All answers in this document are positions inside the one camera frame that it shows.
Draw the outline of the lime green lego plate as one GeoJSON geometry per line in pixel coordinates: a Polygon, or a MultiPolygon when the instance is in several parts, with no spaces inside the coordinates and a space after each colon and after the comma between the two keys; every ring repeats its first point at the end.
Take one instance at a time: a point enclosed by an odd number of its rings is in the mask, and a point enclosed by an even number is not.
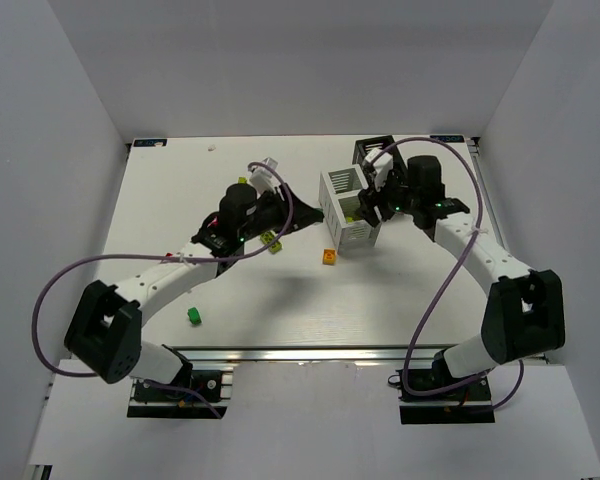
{"type": "Polygon", "coordinates": [[[261,243],[268,247],[271,254],[276,254],[282,250],[282,244],[276,240],[276,234],[273,231],[268,231],[260,235],[261,243]]]}

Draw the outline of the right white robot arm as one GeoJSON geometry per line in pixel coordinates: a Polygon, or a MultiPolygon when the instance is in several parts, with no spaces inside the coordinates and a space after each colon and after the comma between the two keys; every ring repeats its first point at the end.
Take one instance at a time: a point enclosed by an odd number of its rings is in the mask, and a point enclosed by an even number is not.
{"type": "Polygon", "coordinates": [[[405,162],[374,149],[363,160],[369,186],[358,195],[360,215],[373,226],[397,213],[456,260],[487,296],[480,330],[438,352],[424,385],[405,381],[412,396],[446,394],[499,365],[562,348],[566,341],[563,287],[552,270],[517,260],[479,226],[481,217],[447,196],[439,160],[420,155],[405,162]]]}

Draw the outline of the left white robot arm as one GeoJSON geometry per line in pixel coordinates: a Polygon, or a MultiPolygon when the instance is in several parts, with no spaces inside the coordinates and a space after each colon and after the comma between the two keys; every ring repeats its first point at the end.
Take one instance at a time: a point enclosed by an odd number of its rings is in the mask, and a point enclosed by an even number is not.
{"type": "Polygon", "coordinates": [[[193,288],[228,271],[247,241],[287,234],[322,222],[323,213],[285,186],[263,193],[229,186],[217,211],[178,252],[132,278],[89,284],[66,333],[65,347],[108,384],[125,377],[165,385],[188,384],[191,366],[174,350],[145,341],[148,320],[193,288]]]}

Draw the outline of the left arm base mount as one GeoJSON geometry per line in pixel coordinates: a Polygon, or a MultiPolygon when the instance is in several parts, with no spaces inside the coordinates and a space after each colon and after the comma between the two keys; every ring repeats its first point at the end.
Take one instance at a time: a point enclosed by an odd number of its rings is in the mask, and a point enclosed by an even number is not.
{"type": "Polygon", "coordinates": [[[134,379],[127,417],[136,419],[220,420],[226,414],[232,395],[233,369],[213,361],[191,360],[174,350],[191,367],[179,374],[169,388],[156,387],[134,379]]]}

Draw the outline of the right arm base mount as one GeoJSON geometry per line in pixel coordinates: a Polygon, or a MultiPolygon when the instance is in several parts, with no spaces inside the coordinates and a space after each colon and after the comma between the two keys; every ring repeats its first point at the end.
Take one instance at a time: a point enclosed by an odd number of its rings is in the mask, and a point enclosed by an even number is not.
{"type": "Polygon", "coordinates": [[[402,425],[492,424],[491,390],[485,378],[451,392],[433,396],[414,396],[402,385],[401,370],[387,379],[398,392],[402,425]]]}

